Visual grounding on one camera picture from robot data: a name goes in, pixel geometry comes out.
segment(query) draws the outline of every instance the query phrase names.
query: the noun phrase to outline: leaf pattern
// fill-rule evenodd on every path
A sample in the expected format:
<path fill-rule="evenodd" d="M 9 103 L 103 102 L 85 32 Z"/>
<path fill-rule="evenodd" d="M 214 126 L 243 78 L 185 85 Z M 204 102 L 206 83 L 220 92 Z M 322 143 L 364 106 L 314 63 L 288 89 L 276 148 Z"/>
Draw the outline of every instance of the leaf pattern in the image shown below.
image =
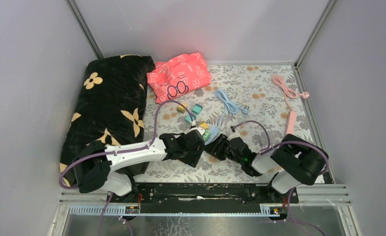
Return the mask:
<path fill-rule="evenodd" d="M 271 82 L 271 78 L 279 74 L 286 79 L 286 84 L 290 88 L 297 89 L 291 66 L 209 65 L 208 69 L 213 76 L 211 85 L 181 96 L 177 101 L 187 104 L 189 109 L 196 103 L 202 105 L 203 110 L 197 116 L 197 120 L 205 121 L 209 126 L 217 125 L 224 105 L 216 98 L 214 91 L 217 88 L 222 89 L 232 102 L 240 107 L 249 106 L 250 109 L 248 115 L 241 112 L 235 115 L 225 114 L 222 118 L 221 133 L 230 135 L 231 125 L 245 120 L 256 120 L 265 126 L 272 144 L 282 140 L 287 119 L 281 115 L 288 114 L 289 110 L 286 109 L 283 91 Z M 309 121 L 301 100 L 293 99 L 290 105 L 297 112 L 295 135 L 312 143 Z M 153 136 L 153 119 L 157 107 L 155 96 L 148 96 L 143 119 L 144 140 L 150 140 Z M 176 104 L 164 105 L 161 108 L 158 114 L 158 135 L 189 130 L 189 124 L 185 121 L 187 112 L 178 113 L 176 108 Z M 267 137 L 254 124 L 247 123 L 238 131 L 251 150 L 258 151 L 267 146 Z M 250 177 L 242 171 L 239 164 L 231 160 L 219 161 L 203 153 L 196 168 L 174 160 L 151 162 L 145 174 L 135 176 L 135 180 L 137 182 L 268 183 L 274 174 Z M 324 182 L 323 177 L 316 180 L 316 183 L 322 182 Z"/>

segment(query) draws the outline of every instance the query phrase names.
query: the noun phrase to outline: blue extension cord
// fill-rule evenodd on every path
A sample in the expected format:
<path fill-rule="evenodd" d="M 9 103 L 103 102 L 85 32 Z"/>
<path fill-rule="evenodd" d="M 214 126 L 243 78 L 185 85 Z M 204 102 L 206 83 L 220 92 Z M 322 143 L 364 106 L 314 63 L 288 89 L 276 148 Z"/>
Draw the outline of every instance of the blue extension cord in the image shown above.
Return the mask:
<path fill-rule="evenodd" d="M 220 127 L 222 125 L 222 118 L 226 114 L 226 111 L 228 111 L 230 114 L 235 115 L 241 110 L 244 114 L 249 113 L 249 107 L 238 107 L 235 103 L 233 103 L 231 100 L 229 100 L 227 94 L 220 89 L 217 89 L 214 92 L 214 95 L 216 95 L 217 98 L 221 102 L 225 104 L 225 109 L 223 110 L 222 115 L 220 116 L 219 122 L 217 123 L 217 126 L 212 126 L 209 131 L 210 131 L 210 137 L 209 139 L 205 142 L 205 145 L 209 144 L 213 139 L 219 134 Z"/>

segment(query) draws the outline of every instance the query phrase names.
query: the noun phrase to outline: teal block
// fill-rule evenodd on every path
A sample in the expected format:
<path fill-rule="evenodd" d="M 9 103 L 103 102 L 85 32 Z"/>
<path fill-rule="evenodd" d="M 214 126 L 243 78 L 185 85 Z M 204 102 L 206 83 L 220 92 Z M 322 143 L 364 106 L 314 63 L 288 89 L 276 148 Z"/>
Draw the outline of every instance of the teal block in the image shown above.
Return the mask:
<path fill-rule="evenodd" d="M 207 129 L 205 131 L 205 134 L 203 135 L 203 138 L 205 139 L 205 141 L 207 141 L 209 139 L 209 137 L 210 137 L 210 131 Z"/>
<path fill-rule="evenodd" d="M 196 116 L 195 116 L 194 114 L 192 114 L 192 116 L 193 116 L 193 120 L 196 120 Z M 187 115 L 187 116 L 185 117 L 185 120 L 186 120 L 187 122 L 191 122 L 190 115 Z"/>
<path fill-rule="evenodd" d="M 196 104 L 194 105 L 193 109 L 192 109 L 192 112 L 196 115 L 200 114 L 200 112 L 202 112 L 203 110 L 203 107 L 200 106 L 199 104 Z"/>

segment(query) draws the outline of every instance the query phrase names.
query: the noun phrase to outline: pink power cord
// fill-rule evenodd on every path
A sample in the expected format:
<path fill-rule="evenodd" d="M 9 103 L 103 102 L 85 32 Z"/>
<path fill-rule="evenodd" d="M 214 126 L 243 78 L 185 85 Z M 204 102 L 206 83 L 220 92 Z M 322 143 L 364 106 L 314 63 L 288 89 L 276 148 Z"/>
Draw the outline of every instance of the pink power cord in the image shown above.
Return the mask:
<path fill-rule="evenodd" d="M 299 96 L 302 98 L 308 98 L 310 94 L 308 92 L 303 92 L 303 93 L 297 93 L 296 91 L 292 90 L 291 88 L 287 87 L 285 85 L 284 77 L 280 75 L 274 75 L 272 77 L 272 82 L 280 87 L 284 91 L 284 100 L 287 106 L 290 108 L 290 113 L 288 114 L 288 119 L 287 119 L 287 125 L 285 128 L 285 133 L 286 134 L 293 134 L 294 133 L 294 124 L 296 122 L 297 118 L 297 113 L 294 111 L 294 109 L 290 106 L 290 104 L 287 101 L 287 97 L 290 99 L 296 99 Z"/>

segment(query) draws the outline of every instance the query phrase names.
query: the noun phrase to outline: white wall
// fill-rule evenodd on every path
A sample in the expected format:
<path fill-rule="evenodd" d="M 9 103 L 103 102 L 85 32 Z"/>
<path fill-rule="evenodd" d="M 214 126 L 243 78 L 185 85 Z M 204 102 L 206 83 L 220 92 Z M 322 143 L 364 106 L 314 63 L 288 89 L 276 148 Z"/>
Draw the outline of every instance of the white wall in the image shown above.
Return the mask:
<path fill-rule="evenodd" d="M 105 56 L 296 61 L 327 0 L 76 0 Z"/>
<path fill-rule="evenodd" d="M 386 0 L 338 1 L 301 72 L 363 235 L 386 235 Z"/>
<path fill-rule="evenodd" d="M 93 59 L 64 0 L 0 1 L 0 236 L 46 235 L 60 149 Z"/>

